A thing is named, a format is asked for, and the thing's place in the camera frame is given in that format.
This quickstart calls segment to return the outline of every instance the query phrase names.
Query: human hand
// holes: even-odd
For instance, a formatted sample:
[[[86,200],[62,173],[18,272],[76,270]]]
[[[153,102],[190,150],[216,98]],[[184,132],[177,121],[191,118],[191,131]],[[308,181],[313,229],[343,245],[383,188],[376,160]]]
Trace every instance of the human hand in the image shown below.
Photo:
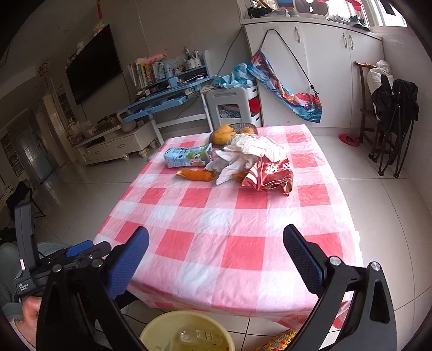
[[[38,326],[38,314],[41,308],[41,297],[29,296],[22,303],[23,319],[15,320],[15,325],[21,335],[36,347],[36,329]]]

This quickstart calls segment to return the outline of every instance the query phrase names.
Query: flat screen tv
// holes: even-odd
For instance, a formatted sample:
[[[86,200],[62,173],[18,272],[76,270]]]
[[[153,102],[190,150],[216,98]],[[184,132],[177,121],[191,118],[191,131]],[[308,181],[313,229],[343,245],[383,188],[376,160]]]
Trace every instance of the flat screen tv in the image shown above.
[[[101,30],[66,69],[77,105],[122,71],[110,26]]]

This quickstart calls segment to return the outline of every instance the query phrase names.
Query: red plastic object on floor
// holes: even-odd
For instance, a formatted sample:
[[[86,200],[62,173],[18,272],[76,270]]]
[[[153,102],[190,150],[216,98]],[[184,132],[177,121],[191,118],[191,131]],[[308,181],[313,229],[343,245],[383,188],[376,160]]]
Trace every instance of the red plastic object on floor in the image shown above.
[[[258,98],[253,98],[253,99],[249,100],[249,109],[251,110],[251,113],[253,115],[255,113],[258,113],[261,109],[260,100]]]
[[[353,137],[352,135],[350,136],[348,134],[339,134],[339,140],[351,146],[360,145],[360,141],[356,137]]]

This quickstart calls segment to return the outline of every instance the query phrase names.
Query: red snack wrapper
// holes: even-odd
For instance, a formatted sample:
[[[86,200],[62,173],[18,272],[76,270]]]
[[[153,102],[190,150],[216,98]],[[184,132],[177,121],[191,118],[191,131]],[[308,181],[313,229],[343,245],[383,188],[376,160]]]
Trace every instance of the red snack wrapper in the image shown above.
[[[280,186],[283,193],[289,195],[293,179],[294,174],[288,159],[271,162],[264,156],[258,157],[258,162],[249,170],[241,185],[254,186],[257,190],[265,191]]]

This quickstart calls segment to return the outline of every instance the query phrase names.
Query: checkered tablecloth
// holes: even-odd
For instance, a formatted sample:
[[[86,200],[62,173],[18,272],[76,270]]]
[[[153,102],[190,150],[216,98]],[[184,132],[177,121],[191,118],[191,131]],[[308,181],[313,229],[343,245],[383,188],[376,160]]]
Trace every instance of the checkered tablecloth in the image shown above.
[[[175,176],[178,169],[166,167],[163,153],[206,144],[209,134],[176,137],[145,166],[99,230],[95,242],[115,246],[138,226],[148,229],[150,246],[128,290],[149,306],[260,316],[299,329],[317,297],[283,246],[290,223],[327,255],[362,266],[345,198],[307,127],[260,128],[259,134],[288,150],[294,168],[289,196],[279,188],[256,191],[234,181],[215,185]]]

